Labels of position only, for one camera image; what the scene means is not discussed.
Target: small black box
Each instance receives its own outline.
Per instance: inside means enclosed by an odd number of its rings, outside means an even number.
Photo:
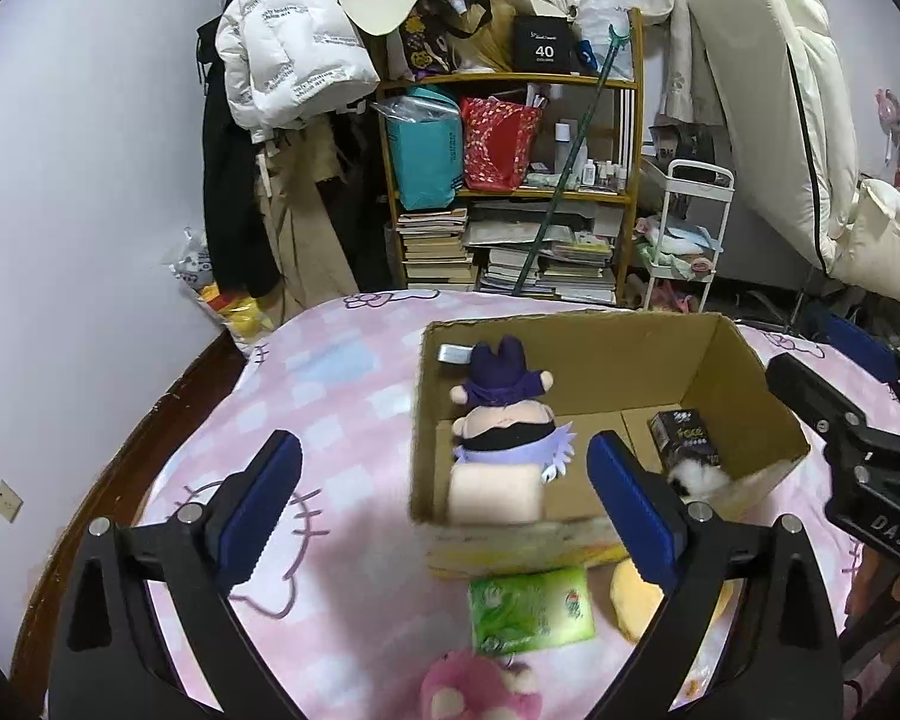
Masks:
[[[516,73],[570,73],[573,34],[559,16],[514,18],[514,71]]]
[[[703,466],[720,466],[720,456],[696,409],[659,412],[649,425],[666,473],[686,459],[696,460]]]

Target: red gift bag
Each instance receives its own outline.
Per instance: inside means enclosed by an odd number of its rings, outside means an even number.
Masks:
[[[463,98],[460,115],[466,185],[490,191],[520,186],[543,111],[501,100]]]

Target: green tissue pack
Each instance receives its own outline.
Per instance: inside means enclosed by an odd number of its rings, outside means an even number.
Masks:
[[[469,599],[473,648],[480,655],[543,650],[596,635],[580,567],[471,581]]]

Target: wall socket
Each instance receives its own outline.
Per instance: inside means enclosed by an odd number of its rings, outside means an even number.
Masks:
[[[7,522],[17,518],[17,512],[24,505],[23,499],[10,489],[4,480],[0,480],[0,516]]]

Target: metal screw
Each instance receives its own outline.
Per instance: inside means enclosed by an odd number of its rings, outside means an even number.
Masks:
[[[707,522],[713,517],[713,509],[703,501],[694,501],[687,507],[687,514],[696,519],[697,522]]]
[[[780,517],[780,526],[787,533],[799,533],[803,530],[803,523],[794,514],[784,514]]]
[[[199,503],[188,503],[186,506],[181,506],[180,511],[176,513],[176,518],[187,525],[196,522],[201,517],[203,517],[203,507]]]
[[[110,520],[106,517],[97,517],[90,523],[90,527],[87,530],[90,531],[91,536],[102,536],[110,530]]]

